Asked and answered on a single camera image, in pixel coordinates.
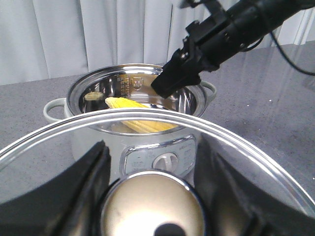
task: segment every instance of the stainless steel pot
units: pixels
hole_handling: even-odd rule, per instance
[[[127,97],[150,108],[201,117],[216,97],[216,88],[202,81],[198,86],[180,89],[163,99],[151,88],[152,81],[161,72],[161,66],[150,64],[123,64],[94,71],[75,82],[67,98],[47,103],[44,116],[49,122],[58,121],[48,115],[48,111],[55,106],[64,106],[66,118],[106,110],[104,99],[114,96]],[[211,94],[207,95],[204,88],[210,89]],[[74,132],[72,152],[74,158],[78,159],[96,141],[105,140],[113,158],[111,180],[132,171],[152,168],[184,176],[193,168],[198,138],[193,130],[176,127],[158,133],[138,134],[118,123],[108,125]],[[150,161],[138,159],[138,155],[144,152],[149,153]]]
[[[152,81],[161,72],[161,66],[151,64],[122,64],[96,70],[75,82],[69,89],[67,98],[47,103],[43,110],[44,116],[50,123],[58,121],[59,119],[48,115],[48,111],[56,106],[64,106],[66,117],[104,110],[108,108],[104,99],[113,96],[126,97],[150,108],[201,117],[216,97],[216,88],[206,81],[201,81],[198,86],[188,86],[163,99],[151,88]],[[209,89],[211,94],[207,95],[204,88]],[[100,92],[102,99],[86,99],[87,94],[91,92]]]

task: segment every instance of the white curtain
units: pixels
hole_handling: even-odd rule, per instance
[[[237,0],[221,0],[227,9]],[[0,85],[84,74],[120,63],[163,63],[182,46],[202,6],[169,0],[0,0]],[[282,44],[315,40],[315,11],[276,32]],[[272,46],[266,37],[260,47]]]

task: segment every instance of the white pot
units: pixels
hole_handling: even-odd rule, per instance
[[[64,107],[65,118],[79,115],[89,105],[84,100],[85,95],[91,91],[101,91],[104,97],[124,95],[151,107],[167,108],[200,117],[216,96],[215,87],[202,81],[199,86],[185,88],[168,99],[162,99],[150,87],[152,80],[160,72],[160,66],[147,64],[126,64],[97,70],[75,82],[67,98],[48,102],[43,114],[50,123],[59,121],[48,115],[49,110],[57,106]],[[210,89],[212,93],[207,95],[204,88]],[[173,128],[159,133],[135,134],[115,129],[117,126],[96,126],[95,129],[84,128],[74,132],[74,159],[83,156],[96,142],[104,140],[112,156],[111,180],[133,171],[152,168],[185,176],[194,166],[196,140],[199,135],[196,130]]]

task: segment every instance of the pot rim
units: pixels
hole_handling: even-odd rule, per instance
[[[124,72],[129,69],[145,69],[147,71],[153,72],[153,74],[160,74],[162,72],[162,66],[160,65],[154,65],[154,64],[145,64],[145,63],[126,63],[126,64],[118,64],[113,66],[107,66],[104,68],[100,68],[97,70],[94,70],[92,72],[89,72],[88,74],[84,75],[83,77],[79,78],[76,82],[72,84],[70,89],[68,90],[67,96],[66,96],[66,105],[70,111],[70,113],[73,116],[82,114],[79,108],[78,101],[74,101],[73,94],[74,93],[82,93],[88,86],[91,84],[97,82],[98,80],[104,79],[104,77],[115,75],[119,72]],[[194,94],[195,98],[197,99],[197,106],[196,110],[192,114],[192,116],[195,117],[201,117],[207,108],[207,93],[204,90],[204,88],[201,85],[197,86],[187,86],[187,88]]]

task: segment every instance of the metal knob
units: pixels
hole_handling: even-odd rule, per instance
[[[105,197],[102,236],[203,236],[202,206],[185,181],[161,171],[119,180]]]
[[[152,164],[153,169],[173,172],[178,167],[178,157],[172,153],[167,152],[158,156]]]

